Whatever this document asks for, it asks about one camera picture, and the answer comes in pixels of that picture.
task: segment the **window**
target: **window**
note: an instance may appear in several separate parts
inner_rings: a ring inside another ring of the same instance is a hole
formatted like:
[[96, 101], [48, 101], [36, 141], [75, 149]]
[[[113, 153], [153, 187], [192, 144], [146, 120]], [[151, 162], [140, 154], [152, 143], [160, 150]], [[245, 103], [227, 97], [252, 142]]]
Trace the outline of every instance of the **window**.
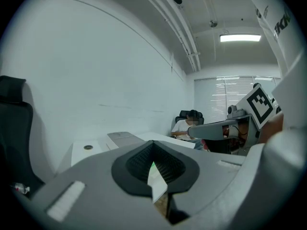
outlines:
[[203, 114], [205, 124], [223, 121], [227, 118], [227, 108], [236, 105], [256, 82], [272, 98], [272, 90], [280, 79], [229, 76], [195, 80], [194, 108]]

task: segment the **man sitting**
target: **man sitting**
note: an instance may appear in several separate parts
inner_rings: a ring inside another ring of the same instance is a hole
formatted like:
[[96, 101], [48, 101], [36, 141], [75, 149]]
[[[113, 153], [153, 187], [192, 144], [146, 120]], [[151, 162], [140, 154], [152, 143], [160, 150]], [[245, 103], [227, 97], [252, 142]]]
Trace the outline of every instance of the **man sitting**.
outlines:
[[200, 115], [196, 110], [189, 111], [187, 119], [179, 120], [175, 124], [171, 134], [172, 136], [176, 136], [176, 139], [195, 143], [194, 149], [202, 150], [203, 144], [201, 143], [201, 139], [195, 139], [188, 135], [188, 128], [198, 125], [199, 117]]

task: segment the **cable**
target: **cable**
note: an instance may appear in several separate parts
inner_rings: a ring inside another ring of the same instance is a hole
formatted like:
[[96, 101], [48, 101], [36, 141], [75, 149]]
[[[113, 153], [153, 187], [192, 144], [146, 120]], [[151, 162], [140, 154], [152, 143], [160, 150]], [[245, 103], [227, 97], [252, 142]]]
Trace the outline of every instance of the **cable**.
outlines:
[[240, 133], [240, 135], [242, 135], [242, 136], [244, 136], [244, 135], [247, 135], [247, 133], [245, 133], [245, 134], [242, 134], [241, 132], [240, 132], [240, 130], [236, 127], [236, 126], [230, 126], [230, 127], [228, 127], [226, 130], [228, 130], [228, 129], [230, 129], [231, 127], [235, 127], [238, 131], [239, 131], [239, 133]]

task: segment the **table surface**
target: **table surface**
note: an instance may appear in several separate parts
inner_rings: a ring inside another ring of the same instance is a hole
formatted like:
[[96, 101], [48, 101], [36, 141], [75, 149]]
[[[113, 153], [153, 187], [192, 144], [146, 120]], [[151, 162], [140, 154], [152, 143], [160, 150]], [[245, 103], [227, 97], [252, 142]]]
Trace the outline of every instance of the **table surface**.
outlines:
[[187, 148], [191, 148], [193, 149], [195, 147], [195, 143], [191, 143], [191, 142], [187, 142], [187, 141], [183, 141], [183, 140], [178, 140], [175, 138], [171, 138], [168, 136], [163, 136], [154, 132], [148, 132], [148, 133], [143, 133], [143, 134], [139, 134], [139, 135], [135, 135], [138, 138], [142, 139], [142, 140], [161, 140], [161, 141], [167, 141], [169, 143], [173, 143], [179, 146], [183, 146], [183, 147], [187, 147]]

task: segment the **white shirt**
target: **white shirt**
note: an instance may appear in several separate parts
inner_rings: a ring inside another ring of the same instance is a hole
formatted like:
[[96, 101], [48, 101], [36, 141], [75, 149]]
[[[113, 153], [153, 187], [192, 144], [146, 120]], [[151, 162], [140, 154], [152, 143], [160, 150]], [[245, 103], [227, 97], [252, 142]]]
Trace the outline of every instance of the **white shirt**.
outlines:
[[[172, 129], [172, 132], [184, 132], [184, 131], [187, 131], [188, 128], [190, 128], [191, 126], [194, 126], [194, 125], [188, 125], [186, 120], [179, 120], [174, 128]], [[192, 140], [190, 138], [190, 136], [188, 135], [181, 135], [181, 136], [176, 136], [176, 139], [181, 139], [181, 140]]]

